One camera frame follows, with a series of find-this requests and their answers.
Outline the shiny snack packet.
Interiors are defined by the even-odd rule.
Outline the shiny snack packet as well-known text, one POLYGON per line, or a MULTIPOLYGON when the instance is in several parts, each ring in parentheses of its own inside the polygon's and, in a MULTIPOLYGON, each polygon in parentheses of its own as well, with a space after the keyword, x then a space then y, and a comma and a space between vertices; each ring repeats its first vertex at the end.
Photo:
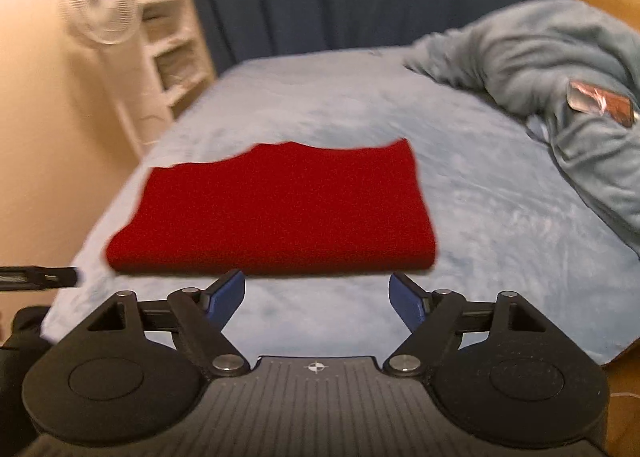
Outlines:
POLYGON ((624 128, 632 128, 637 121, 637 113, 629 97, 597 85, 582 81, 568 82, 566 101, 571 110, 609 117, 624 128))

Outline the white shelf unit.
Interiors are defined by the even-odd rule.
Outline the white shelf unit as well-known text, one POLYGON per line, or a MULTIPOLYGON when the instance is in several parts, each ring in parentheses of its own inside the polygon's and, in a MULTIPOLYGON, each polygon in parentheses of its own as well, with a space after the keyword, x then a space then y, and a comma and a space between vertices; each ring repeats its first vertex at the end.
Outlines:
POLYGON ((141 39, 160 101, 180 116, 216 78, 193 0, 138 0, 141 39))

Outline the white standing fan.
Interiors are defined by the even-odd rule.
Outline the white standing fan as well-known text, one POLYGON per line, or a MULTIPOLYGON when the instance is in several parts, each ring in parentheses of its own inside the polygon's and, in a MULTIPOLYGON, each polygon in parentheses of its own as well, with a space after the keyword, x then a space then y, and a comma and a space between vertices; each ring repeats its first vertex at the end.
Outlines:
POLYGON ((68 36, 89 56, 137 158, 157 143, 171 124, 146 57, 139 0, 61 0, 68 36))

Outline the red knit cardigan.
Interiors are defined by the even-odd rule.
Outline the red knit cardigan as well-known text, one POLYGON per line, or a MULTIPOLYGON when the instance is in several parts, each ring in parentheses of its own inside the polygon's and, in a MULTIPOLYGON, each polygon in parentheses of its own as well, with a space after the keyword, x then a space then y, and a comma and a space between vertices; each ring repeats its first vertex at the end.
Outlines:
POLYGON ((126 274, 288 276, 423 271, 436 252, 401 138, 354 149, 258 144, 155 168, 105 258, 126 274))

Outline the grey-blue crumpled blanket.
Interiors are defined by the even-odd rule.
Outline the grey-blue crumpled blanket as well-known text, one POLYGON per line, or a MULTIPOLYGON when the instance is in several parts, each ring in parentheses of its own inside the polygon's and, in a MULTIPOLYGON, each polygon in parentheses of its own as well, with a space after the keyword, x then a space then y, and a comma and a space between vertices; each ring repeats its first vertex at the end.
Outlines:
POLYGON ((627 96, 639 116, 639 33, 578 0, 533 0, 408 49, 407 68, 486 92, 506 112, 540 122, 539 137, 580 198, 639 248, 639 123, 571 110, 568 82, 627 96))

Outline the black bag on floor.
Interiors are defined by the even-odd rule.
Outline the black bag on floor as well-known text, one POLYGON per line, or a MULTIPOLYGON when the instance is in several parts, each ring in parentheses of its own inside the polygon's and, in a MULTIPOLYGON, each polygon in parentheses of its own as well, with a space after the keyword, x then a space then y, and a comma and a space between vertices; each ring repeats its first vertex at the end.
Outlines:
POLYGON ((26 373, 51 343, 40 335, 49 307, 24 307, 12 321, 11 334, 1 345, 1 455, 14 456, 37 437, 23 404, 26 373))

